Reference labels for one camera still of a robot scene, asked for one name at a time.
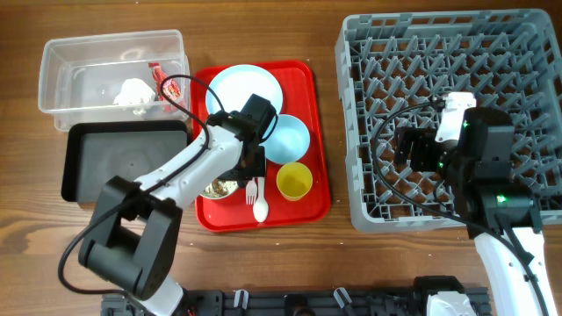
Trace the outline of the light blue bowl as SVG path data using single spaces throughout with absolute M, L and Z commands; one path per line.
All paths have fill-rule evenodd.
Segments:
M 281 114 L 273 134 L 263 143 L 265 158 L 280 165 L 296 162 L 306 154 L 310 142 L 310 132 L 299 118 Z

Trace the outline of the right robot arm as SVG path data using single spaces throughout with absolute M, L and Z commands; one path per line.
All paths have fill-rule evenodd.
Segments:
M 483 262 L 499 315 L 557 312 L 544 264 L 544 235 L 532 190 L 511 179 L 515 127 L 504 111 L 473 107 L 453 124 L 448 145 L 437 131 L 400 127 L 395 163 L 436 172 L 450 186 Z

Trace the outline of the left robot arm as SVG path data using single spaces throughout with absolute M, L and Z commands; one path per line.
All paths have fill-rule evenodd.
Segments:
M 80 238 L 78 261 L 147 315 L 185 315 L 185 289 L 169 275 L 183 210 L 213 181 L 263 176 L 263 141 L 276 117 L 251 95 L 241 111 L 207 117 L 200 135 L 159 169 L 130 182 L 115 176 L 102 189 Z

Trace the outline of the red snack wrapper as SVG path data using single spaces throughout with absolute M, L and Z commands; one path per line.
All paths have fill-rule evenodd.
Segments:
M 160 63 L 150 62 L 148 66 L 156 83 L 157 99 L 159 101 L 165 101 L 165 96 L 167 96 L 176 101 L 180 106 L 184 107 L 182 90 L 177 81 L 175 79 L 169 79 L 166 81 L 168 75 L 164 72 Z

